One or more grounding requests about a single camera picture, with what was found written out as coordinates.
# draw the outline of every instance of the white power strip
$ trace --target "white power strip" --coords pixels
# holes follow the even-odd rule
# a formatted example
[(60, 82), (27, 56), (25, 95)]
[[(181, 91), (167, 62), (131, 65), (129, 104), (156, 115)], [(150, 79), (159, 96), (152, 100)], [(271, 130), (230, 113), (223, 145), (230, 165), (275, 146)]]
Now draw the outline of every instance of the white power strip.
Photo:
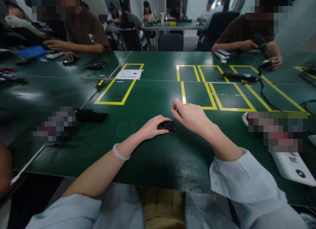
[[(246, 126), (248, 126), (247, 114), (248, 112), (242, 116), (242, 120)], [(314, 177), (299, 153), (272, 152), (271, 155), (282, 177), (301, 184), (316, 186)]]

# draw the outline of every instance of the electronic component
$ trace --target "electronic component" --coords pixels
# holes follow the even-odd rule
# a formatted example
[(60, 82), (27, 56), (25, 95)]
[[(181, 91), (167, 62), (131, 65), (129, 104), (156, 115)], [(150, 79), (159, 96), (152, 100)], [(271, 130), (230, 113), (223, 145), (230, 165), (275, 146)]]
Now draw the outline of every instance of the electronic component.
[(166, 130), (169, 130), (169, 133), (168, 134), (174, 134), (174, 130), (175, 130), (175, 127), (174, 127), (174, 121), (164, 121), (162, 123), (162, 129), (166, 129)]

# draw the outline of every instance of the screwdriver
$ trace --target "screwdriver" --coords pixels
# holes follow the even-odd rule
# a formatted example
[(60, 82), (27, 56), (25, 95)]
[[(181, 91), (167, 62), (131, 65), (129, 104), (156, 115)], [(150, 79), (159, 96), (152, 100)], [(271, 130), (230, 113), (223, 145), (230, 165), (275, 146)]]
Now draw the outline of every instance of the screwdriver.
[(90, 101), (90, 100), (97, 94), (98, 90), (102, 87), (103, 83), (104, 83), (104, 80), (103, 80), (103, 79), (101, 79), (101, 80), (98, 82), (98, 84), (97, 84), (96, 87), (94, 88), (93, 94), (92, 94), (91, 97), (88, 99), (88, 101)]

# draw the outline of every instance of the woman's right hand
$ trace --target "woman's right hand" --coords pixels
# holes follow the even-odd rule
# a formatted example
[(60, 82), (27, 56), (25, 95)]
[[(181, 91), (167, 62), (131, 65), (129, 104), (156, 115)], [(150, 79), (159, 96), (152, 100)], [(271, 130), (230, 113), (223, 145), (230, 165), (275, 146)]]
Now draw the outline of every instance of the woman's right hand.
[(187, 129), (206, 138), (210, 131), (218, 127), (205, 115), (201, 106), (195, 104), (183, 104), (178, 98), (173, 101), (173, 116)]

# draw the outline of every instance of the woman's left hand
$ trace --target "woman's left hand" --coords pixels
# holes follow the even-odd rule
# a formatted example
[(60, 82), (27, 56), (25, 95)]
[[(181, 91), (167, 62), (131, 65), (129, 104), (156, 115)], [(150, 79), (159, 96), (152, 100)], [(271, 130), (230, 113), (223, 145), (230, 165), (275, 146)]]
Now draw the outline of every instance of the woman's left hand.
[(142, 128), (140, 128), (137, 134), (142, 138), (142, 140), (148, 140), (157, 135), (167, 134), (169, 133), (169, 130), (157, 129), (158, 125), (164, 121), (171, 121), (171, 119), (163, 117), (162, 115), (155, 116), (154, 118), (150, 119)]

